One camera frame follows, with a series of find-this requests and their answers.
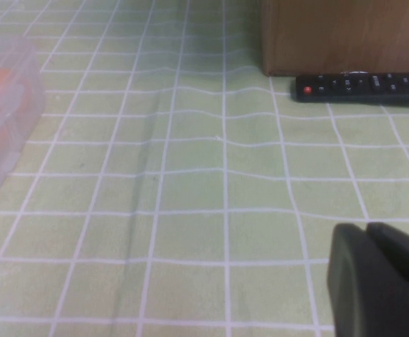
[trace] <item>black remote control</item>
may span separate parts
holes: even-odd
[[[296,90],[299,102],[409,103],[409,73],[301,75]]]

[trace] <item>white grid line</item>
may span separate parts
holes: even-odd
[[[279,209],[274,207],[249,207],[244,209],[230,208],[229,213],[289,213],[295,215],[292,209]],[[154,211],[134,211],[134,212],[116,212],[116,211],[93,211],[93,212],[69,212],[69,211],[0,211],[0,216],[115,216],[115,217],[132,217],[132,216],[153,216]],[[223,209],[191,209],[191,210],[172,210],[159,211],[160,216],[182,216],[190,214],[223,214]],[[301,216],[308,218],[316,218],[323,220],[331,220],[332,222],[350,222],[350,223],[365,223],[364,217],[354,218],[349,216],[325,216],[317,213],[298,212]],[[409,218],[370,218],[371,222],[378,223],[409,223]]]
[[[361,211],[362,211],[362,214],[364,215],[364,218],[367,220],[368,219],[367,207],[365,206],[364,199],[362,198],[361,190],[359,190],[359,186],[358,186],[356,177],[354,175],[353,169],[352,169],[351,164],[350,164],[349,156],[346,153],[344,140],[343,140],[342,136],[340,135],[339,129],[337,128],[336,120],[335,120],[334,115],[332,113],[331,105],[329,103],[327,103],[326,107],[328,109],[328,112],[330,113],[332,128],[334,129],[334,132],[336,133],[336,136],[337,136],[337,139],[338,139],[339,145],[340,145],[340,150],[342,151],[342,154],[344,155],[344,161],[345,161],[345,164],[346,164],[346,169],[348,170],[349,175],[350,175],[350,179],[351,179],[351,181],[353,183],[353,187],[354,187],[354,190],[356,192],[356,196],[357,196],[358,201],[359,201],[359,206],[361,207]]]
[[[78,8],[78,10],[77,10],[77,12],[76,12],[75,15],[77,15],[77,14],[80,12],[82,6],[83,6],[85,3],[86,3],[86,0],[83,0],[81,6]],[[55,145],[55,143],[56,143],[56,139],[57,139],[57,137],[58,137],[59,134],[60,134],[60,130],[61,130],[61,128],[63,127],[63,124],[65,123],[65,121],[67,120],[67,116],[68,116],[68,111],[67,111],[67,113],[65,114],[65,116],[63,117],[63,122],[61,122],[61,124],[60,124],[60,126],[59,126],[59,128],[58,128],[58,131],[57,131],[56,136],[55,136],[55,140],[54,140],[53,143],[50,145],[50,148],[48,149],[48,152],[46,153],[46,156],[44,157],[44,160],[43,160],[43,162],[42,162],[42,165],[41,165],[41,167],[39,168],[39,171],[38,171],[39,174],[42,173],[42,171],[43,171],[44,168],[45,168],[45,165],[46,165],[46,163],[47,163],[47,161],[48,161],[48,158],[49,158],[50,155],[51,155],[51,151],[53,151],[54,145]],[[24,199],[24,201],[23,201],[23,203],[22,203],[22,205],[21,205],[21,207],[20,207],[20,210],[19,210],[19,212],[18,212],[18,215],[17,215],[17,217],[15,218],[15,220],[13,221],[13,224],[12,224],[12,226],[11,226],[9,232],[8,232],[8,235],[6,236],[6,238],[5,238],[5,240],[4,240],[3,244],[2,244],[2,246],[1,246],[1,248],[0,248],[0,258],[3,256],[3,254],[4,254],[5,250],[6,250],[6,248],[7,248],[8,245],[9,245],[9,242],[11,241],[11,239],[12,239],[12,237],[13,237],[13,234],[14,234],[14,232],[15,232],[15,229],[17,228],[17,225],[18,225],[18,223],[20,222],[20,218],[22,217],[22,212],[25,210],[25,207],[27,206],[27,204],[28,204],[28,202],[29,202],[29,200],[30,200],[31,195],[32,195],[34,189],[36,188],[36,184],[37,184],[38,181],[39,181],[39,176],[37,176],[37,177],[33,180],[32,184],[31,184],[31,186],[30,186],[30,189],[28,190],[28,193],[27,193],[27,195],[26,195],[26,197],[25,197],[25,199]]]
[[[72,117],[80,117],[80,115],[69,115]],[[59,117],[62,118],[62,114],[54,114],[52,117]],[[190,141],[199,141],[199,140],[209,140],[209,141],[219,141],[222,142],[220,136],[214,137],[196,137],[196,138],[172,138],[171,142],[190,142]],[[162,143],[165,139],[163,138],[152,138],[149,140],[144,140],[140,142],[124,142],[124,141],[117,141],[114,142],[114,145],[145,145],[150,143]],[[27,144],[34,144],[34,145],[44,145],[44,144],[51,144],[52,140],[28,140]],[[255,148],[255,147],[268,147],[274,145],[286,145],[286,146],[297,146],[297,147],[340,147],[337,143],[296,143],[296,142],[263,142],[263,143],[238,143],[233,142],[231,140],[226,141],[228,144],[236,145],[239,147],[247,147],[247,148]],[[67,140],[59,140],[56,142],[58,145],[108,145],[110,142],[85,142],[85,141],[67,141]],[[357,144],[345,144],[345,147],[351,149],[366,149],[366,150],[382,150],[382,149],[401,149],[401,145],[357,145]]]
[[[104,31],[103,31],[103,34],[102,34],[102,36],[101,36],[101,38],[100,38],[100,41],[98,42],[98,45],[97,45],[97,47],[96,47],[96,51],[99,50],[99,48],[100,48],[100,46],[101,46],[101,44],[102,44],[102,42],[103,42],[103,40],[104,40],[104,38],[105,38],[106,32],[108,31],[109,26],[110,26],[110,24],[111,24],[111,22],[112,22],[112,19],[114,18],[115,13],[117,12],[117,9],[118,9],[119,4],[120,4],[120,0],[118,0],[118,1],[116,2],[114,11],[112,12],[112,15],[110,16],[110,19],[109,19],[109,21],[108,21],[108,23],[107,23],[107,25],[106,25],[106,27],[105,27],[105,29],[104,29]],[[147,22],[145,23],[144,32],[146,32],[148,23],[149,23],[149,21],[150,21],[150,16],[151,16],[151,10],[150,10],[150,14],[149,14],[149,16],[148,16]],[[140,40],[140,42],[139,42],[139,48],[142,46],[142,41],[143,41],[143,36],[141,37],[141,40]],[[90,68],[91,68],[91,66],[92,66],[92,64],[93,64],[93,61],[94,61],[95,57],[96,57],[96,53],[94,54],[94,56],[92,57],[92,59],[90,59],[90,61],[89,61],[89,64],[88,64],[88,67],[87,67],[87,69],[86,69],[86,71],[85,71],[85,73],[84,73],[82,82],[83,82],[83,80],[86,78],[87,74],[89,73],[89,70],[90,70]],[[133,65],[134,69],[135,69],[135,67],[136,67],[137,60],[138,60],[138,56],[136,56],[136,59],[134,60],[134,65]],[[127,85],[126,85],[126,89],[128,89],[128,88],[130,87],[130,85],[131,85],[131,80],[132,80],[132,79],[133,79],[133,77],[131,76],[131,77],[129,78],[129,80],[128,80]],[[75,97],[74,99],[72,99],[71,104],[73,104],[73,102],[74,102],[75,100],[76,100],[76,97]],[[122,106],[121,106],[121,108],[120,108],[119,115],[122,114],[122,111],[123,111],[123,108],[124,108],[124,104],[125,104],[125,99],[124,99],[124,101],[122,102]],[[111,137],[111,143],[112,143],[112,141],[115,139],[115,137],[116,137],[116,135],[117,135],[117,130],[118,130],[118,128],[119,128],[119,121],[120,121],[120,119],[117,119],[117,121],[115,122],[114,130],[113,130],[113,132],[112,132],[112,137]],[[99,191],[99,189],[100,189],[100,184],[101,184],[101,181],[102,181],[102,179],[103,179],[104,170],[105,170],[105,168],[106,168],[106,166],[107,166],[107,164],[108,164],[108,159],[109,159],[109,157],[110,157],[111,149],[112,149],[112,146],[109,145],[109,146],[108,146],[108,150],[107,150],[106,155],[105,155],[105,160],[103,161],[103,164],[102,164],[102,167],[101,167],[101,170],[100,170],[100,175],[99,175],[99,177],[98,177],[98,180],[97,180],[97,182],[96,182],[96,186],[95,186],[94,191],[93,191],[93,194],[92,194],[91,202],[90,202],[90,204],[89,204],[88,216],[86,217],[86,219],[85,219],[85,221],[84,221],[83,228],[82,228],[82,232],[81,232],[81,234],[80,234],[80,236],[79,236],[79,239],[78,239],[78,242],[77,242],[77,246],[76,246],[76,248],[75,248],[74,261],[70,264],[70,268],[69,268],[69,270],[68,270],[68,272],[67,272],[67,276],[66,276],[66,279],[65,279],[64,287],[63,287],[63,290],[62,290],[62,292],[61,292],[61,295],[60,295],[60,298],[59,298],[59,301],[58,301],[58,305],[57,305],[57,307],[56,307],[55,318],[59,318],[60,313],[61,313],[61,310],[62,310],[63,305],[64,305],[65,297],[66,297],[66,295],[67,295],[67,290],[68,290],[68,288],[69,288],[69,285],[70,285],[70,282],[71,282],[71,279],[72,279],[72,276],[73,276],[74,268],[75,268],[75,265],[76,265],[76,262],[75,262],[75,261],[76,261],[76,259],[78,259],[78,256],[79,256],[79,253],[80,253],[80,251],[81,251],[81,247],[82,247],[84,238],[85,238],[85,236],[86,236],[86,231],[87,231],[87,228],[88,228],[88,225],[89,225],[89,221],[90,221],[90,218],[91,218],[91,212],[92,212],[92,210],[93,210],[93,208],[94,208],[94,206],[95,206],[95,203],[96,203],[96,199],[97,199],[97,196],[98,196],[98,191]],[[56,330],[56,321],[51,325],[50,334],[49,334],[50,337],[53,337],[53,335],[54,335],[54,333],[55,333],[55,330]]]
[[[189,168],[183,170],[173,170],[165,171],[164,175],[176,175],[176,174],[187,174],[187,173],[211,173],[211,172],[225,172],[223,168],[220,167],[209,167],[209,168]],[[362,182],[362,183],[409,183],[409,178],[332,178],[332,177],[274,177],[274,176],[264,176],[261,174],[246,173],[236,170],[226,170],[226,172],[233,175],[245,176],[249,178],[257,178],[269,181],[306,181],[306,182],[323,182],[323,183],[353,183],[353,182]],[[139,173],[41,173],[41,177],[49,178],[97,178],[97,177],[106,177],[106,178],[143,178],[145,176],[158,176],[161,174],[160,171],[142,171]],[[8,176],[12,177],[37,177],[38,173],[9,173]]]
[[[398,143],[400,144],[401,149],[403,149],[406,158],[407,158],[408,161],[409,161],[409,151],[408,151],[408,149],[406,148],[406,146],[403,144],[403,140],[401,139],[400,133],[398,132],[398,130],[397,130],[397,128],[396,128],[394,119],[392,118],[392,116],[389,114],[389,112],[387,111],[387,109],[386,109],[385,107],[381,106],[381,108],[382,108],[382,110],[384,111],[384,113],[386,114],[386,116],[388,117],[389,122],[390,122],[390,125],[391,125],[391,127],[392,127],[392,130],[393,130],[393,132],[394,132],[394,135],[395,135],[395,137],[396,137]]]
[[[280,136],[280,140],[284,141],[284,134],[283,134],[283,129],[281,127],[278,104],[277,104],[276,99],[275,99],[275,93],[273,92],[273,82],[272,82],[271,78],[269,78],[268,81],[269,81],[269,84],[270,84],[271,95],[272,95],[272,99],[273,99],[273,105],[275,107],[275,112],[277,113],[277,115],[276,115],[276,124],[277,124],[277,127],[278,127],[278,133],[279,133],[279,136]],[[286,178],[289,178],[289,166],[287,164],[286,148],[285,148],[284,145],[281,145],[281,152],[283,154],[284,173],[285,173]],[[296,203],[295,198],[294,198],[292,184],[291,184],[290,180],[288,180],[288,179],[286,180],[286,183],[287,183],[287,191],[289,192],[290,202],[292,203],[292,207],[294,209],[294,213],[295,213],[295,216],[297,218],[298,230],[299,230],[300,242],[301,242],[301,251],[303,253],[303,258],[305,260],[304,269],[305,269],[305,273],[306,273],[306,283],[307,283],[309,302],[310,302],[310,307],[311,307],[312,322],[313,322],[313,325],[316,328],[316,337],[321,337],[320,325],[319,325],[319,322],[318,322],[316,297],[314,295],[313,282],[312,282],[311,266],[309,265],[309,253],[308,253],[308,246],[307,246],[307,243],[306,243],[306,234],[304,232],[303,223],[301,221],[301,215],[300,215],[300,212],[299,212],[299,208],[298,208],[297,203]]]
[[[138,318],[131,317],[116,317],[116,318],[93,318],[93,317],[60,317],[59,323],[83,323],[83,324],[137,324]],[[0,316],[0,323],[29,323],[29,324],[50,324],[53,323],[53,319],[44,317],[13,317],[13,316]],[[187,321],[187,320],[175,320],[175,319],[149,319],[142,320],[143,324],[147,325],[161,325],[161,326],[201,326],[201,327],[214,327],[224,328],[226,322],[219,321]],[[277,322],[232,322],[231,328],[267,328],[267,329],[288,329],[298,331],[313,331],[315,327],[308,324],[292,324],[292,323],[277,323]],[[330,325],[320,326],[320,330],[334,331],[334,327]]]
[[[4,17],[6,14],[8,14],[8,12],[12,9],[12,7],[13,7],[17,2],[18,2],[18,0],[10,1],[9,7],[8,7],[6,10],[4,10],[4,11],[0,11],[0,13],[2,13],[2,14],[0,15],[0,20],[2,19],[2,17]]]
[[[183,113],[197,113],[197,114],[206,114],[207,116],[210,117],[214,117],[214,118],[222,118],[222,116],[220,114],[214,114],[208,111],[204,111],[204,110],[196,110],[196,109],[187,109],[187,110],[175,110],[174,114],[183,114]],[[168,112],[153,112],[153,113],[147,113],[147,114],[125,114],[122,116],[122,118],[151,118],[151,117],[155,117],[157,115],[163,115],[163,114],[169,114]],[[59,116],[63,116],[63,114],[50,114],[50,113],[46,113],[43,114],[44,116],[50,116],[50,117],[59,117]],[[117,117],[117,114],[71,114],[71,117],[96,117],[96,118],[110,118],[110,117]],[[255,116],[272,116],[275,117],[276,114],[273,112],[250,112],[247,114],[242,114],[242,115],[237,115],[237,116],[227,116],[226,119],[243,119],[243,118],[249,118],[249,117],[255,117]],[[321,117],[295,117],[295,116],[289,116],[286,114],[280,114],[280,117],[283,119],[296,119],[296,120],[327,120],[327,121],[331,121],[332,119],[361,119],[361,118],[375,118],[375,117],[383,117],[383,114],[378,114],[378,115],[339,115],[339,116],[321,116]],[[409,114],[395,114],[393,116],[391,116],[391,118],[394,117],[409,117]],[[388,147],[388,146],[394,146],[394,147],[400,147],[400,145],[364,145],[364,146],[377,146],[377,147]]]
[[[147,263],[147,258],[24,258],[24,257],[3,257],[0,263],[49,263],[49,264],[104,264],[104,265],[129,265],[137,263]],[[166,265],[188,265],[188,266],[201,266],[201,267],[280,267],[291,265],[304,265],[304,260],[230,260],[230,261],[206,261],[206,260],[177,260],[171,258],[151,258],[154,263],[164,263]],[[314,258],[309,260],[312,265],[325,265],[328,264],[327,258]]]
[[[181,68],[181,60],[182,60],[182,52],[184,49],[184,36],[186,35],[186,27],[188,23],[188,15],[189,15],[189,8],[190,8],[190,1],[187,1],[187,6],[186,6],[186,14],[185,18],[183,21],[183,34],[182,34],[182,39],[181,39],[181,46],[180,46],[180,56],[178,57],[178,65],[176,66],[176,76],[175,76],[175,83],[174,83],[174,90],[172,92],[172,97],[171,97],[171,103],[170,103],[170,114],[169,114],[169,121],[167,124],[167,134],[166,134],[166,140],[164,143],[164,149],[162,151],[162,160],[161,160],[161,174],[159,176],[159,182],[157,186],[157,195],[156,195],[156,206],[155,206],[155,216],[153,217],[153,224],[152,224],[152,232],[151,232],[151,237],[150,237],[150,246],[148,249],[148,261],[145,269],[145,278],[143,281],[143,288],[142,288],[142,296],[141,296],[141,306],[139,308],[139,321],[137,324],[137,331],[136,331],[136,337],[142,337],[143,333],[143,320],[145,319],[145,314],[146,314],[146,307],[147,307],[147,300],[148,300],[148,288],[150,286],[150,278],[151,278],[151,268],[152,268],[152,258],[153,254],[155,251],[155,245],[156,245],[156,234],[157,234],[157,226],[158,226],[158,221],[159,221],[159,212],[161,208],[161,198],[162,198],[162,187],[164,183],[164,171],[165,171],[165,166],[167,162],[167,153],[169,149],[169,140],[170,140],[170,134],[171,134],[171,125],[173,121],[173,111],[175,108],[175,99],[176,99],[176,89],[178,86],[178,80],[179,80],[179,71]]]
[[[58,23],[56,24],[58,26],[62,26],[65,25],[65,23]],[[233,33],[228,35],[228,37],[246,37],[247,35],[252,35],[253,37],[257,37],[257,34],[252,33],[252,32],[239,32],[239,33]],[[45,39],[52,39],[54,37],[59,37],[59,35],[30,35],[30,37],[34,37],[34,38],[45,38]],[[68,35],[68,37],[73,37],[73,38],[77,38],[77,39],[97,39],[97,36],[91,36],[91,35]],[[191,34],[191,35],[187,35],[185,37],[185,39],[199,39],[200,37],[202,37],[202,35],[199,34]],[[128,38],[141,38],[140,35],[132,35],[130,37],[121,37],[118,35],[107,35],[106,38],[111,38],[111,39],[121,39],[121,40],[125,40]],[[180,39],[180,37],[177,36],[172,36],[172,35],[166,35],[166,36],[162,36],[162,35],[148,35],[147,38],[156,38],[156,39],[165,39],[165,40],[172,40],[172,39]],[[211,40],[221,40],[222,37],[209,37],[209,39]]]
[[[225,320],[226,320],[226,337],[232,336],[231,331],[231,269],[230,269],[230,239],[229,239],[229,214],[228,214],[228,153],[226,143],[226,2],[222,1],[222,103],[221,103],[221,124],[223,135],[223,252],[225,259],[224,286],[225,286]]]

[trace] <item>plastic container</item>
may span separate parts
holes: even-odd
[[[45,108],[35,48],[25,38],[0,37],[0,186]]]

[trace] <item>grid pattern tablecloth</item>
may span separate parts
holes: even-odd
[[[0,336],[330,337],[338,222],[409,232],[409,109],[298,105],[255,1],[0,0],[47,108],[0,191]]]

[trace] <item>remote button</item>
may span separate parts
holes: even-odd
[[[396,93],[396,85],[395,85],[395,84],[391,84],[391,85],[388,87],[388,90],[389,90],[390,93]]]
[[[381,83],[379,82],[379,78],[376,75],[370,77],[370,83],[372,85],[373,91],[379,92],[382,90]]]
[[[409,78],[403,77],[400,82],[401,82],[401,84],[403,84],[404,86],[408,86],[408,85],[409,85]]]

